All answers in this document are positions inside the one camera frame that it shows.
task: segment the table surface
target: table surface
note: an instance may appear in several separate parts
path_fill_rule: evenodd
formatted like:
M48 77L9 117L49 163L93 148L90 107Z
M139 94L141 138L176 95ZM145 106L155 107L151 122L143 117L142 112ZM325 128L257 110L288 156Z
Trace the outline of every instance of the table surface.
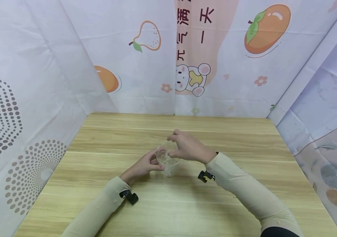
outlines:
M337 227L268 119L94 113L89 115L16 237L60 236L113 177L165 142L191 132L274 192L305 236L337 237ZM97 236L259 237L260 225L235 196L197 179L204 166L182 160L176 176L153 171L132 186Z

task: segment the fabric backdrop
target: fabric backdrop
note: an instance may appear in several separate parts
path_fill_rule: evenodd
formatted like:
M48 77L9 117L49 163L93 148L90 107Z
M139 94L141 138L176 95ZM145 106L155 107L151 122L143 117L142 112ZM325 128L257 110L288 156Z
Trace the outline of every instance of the fabric backdrop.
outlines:
M337 223L337 0L0 0L0 236L93 111L268 116Z

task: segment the cartoon rabbit illustration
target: cartoon rabbit illustration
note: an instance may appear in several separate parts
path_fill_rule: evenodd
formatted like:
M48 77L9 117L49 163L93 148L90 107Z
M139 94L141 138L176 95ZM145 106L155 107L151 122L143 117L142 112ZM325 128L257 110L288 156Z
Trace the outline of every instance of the cartoon rabbit illustration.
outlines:
M184 64L176 66L175 89L179 92L188 90L199 97L204 93L204 85L210 72L211 67L206 63L200 64L199 67L187 67Z

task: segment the black clip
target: black clip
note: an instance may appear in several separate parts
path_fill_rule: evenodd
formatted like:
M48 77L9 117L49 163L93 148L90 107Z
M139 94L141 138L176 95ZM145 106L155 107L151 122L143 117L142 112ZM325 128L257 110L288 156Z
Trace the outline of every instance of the black clip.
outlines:
M213 176L213 174L211 173L208 173L207 171L201 171L197 178L203 181L204 183L206 183L208 180L211 179L215 180L215 176Z
M128 202L130 202L132 205L136 204L136 202L138 201L137 194L132 194L129 189L121 192L119 195L122 199L126 198L126 200L128 200Z

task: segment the arm sleeve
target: arm sleeve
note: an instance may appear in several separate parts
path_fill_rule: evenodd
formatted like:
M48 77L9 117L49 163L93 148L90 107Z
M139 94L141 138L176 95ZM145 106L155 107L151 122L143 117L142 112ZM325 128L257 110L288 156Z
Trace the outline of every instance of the arm sleeve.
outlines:
M261 223L261 232L282 227L304 237L292 212L270 190L243 171L225 155L218 155L205 165L216 184L233 193Z
M122 191L130 189L129 185L115 177L101 190L68 225L61 237L94 237L108 217L121 205Z

